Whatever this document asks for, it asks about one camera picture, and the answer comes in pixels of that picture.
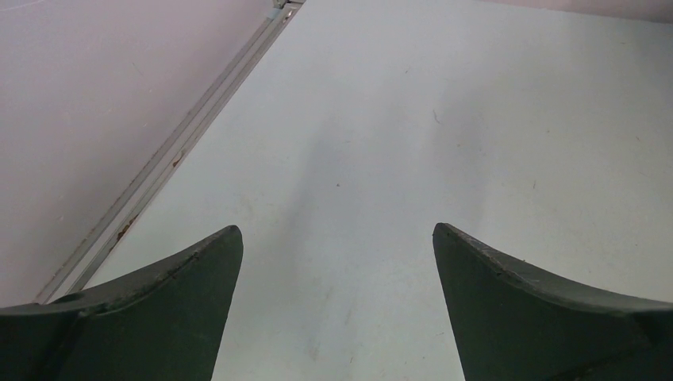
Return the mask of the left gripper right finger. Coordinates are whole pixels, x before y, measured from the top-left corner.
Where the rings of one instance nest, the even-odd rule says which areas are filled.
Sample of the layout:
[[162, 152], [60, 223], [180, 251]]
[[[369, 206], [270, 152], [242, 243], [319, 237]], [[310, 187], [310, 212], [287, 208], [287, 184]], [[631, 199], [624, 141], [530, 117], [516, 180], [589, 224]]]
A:
[[465, 379], [671, 379], [669, 302], [566, 279], [446, 223], [433, 250]]

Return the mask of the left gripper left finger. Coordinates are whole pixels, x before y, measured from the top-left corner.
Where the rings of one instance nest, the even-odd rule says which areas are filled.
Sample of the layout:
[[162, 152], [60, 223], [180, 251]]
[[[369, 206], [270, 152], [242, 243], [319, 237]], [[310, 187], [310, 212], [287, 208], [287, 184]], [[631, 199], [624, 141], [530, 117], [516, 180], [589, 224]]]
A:
[[2, 379], [211, 379], [243, 252], [231, 225], [96, 287], [2, 308]]

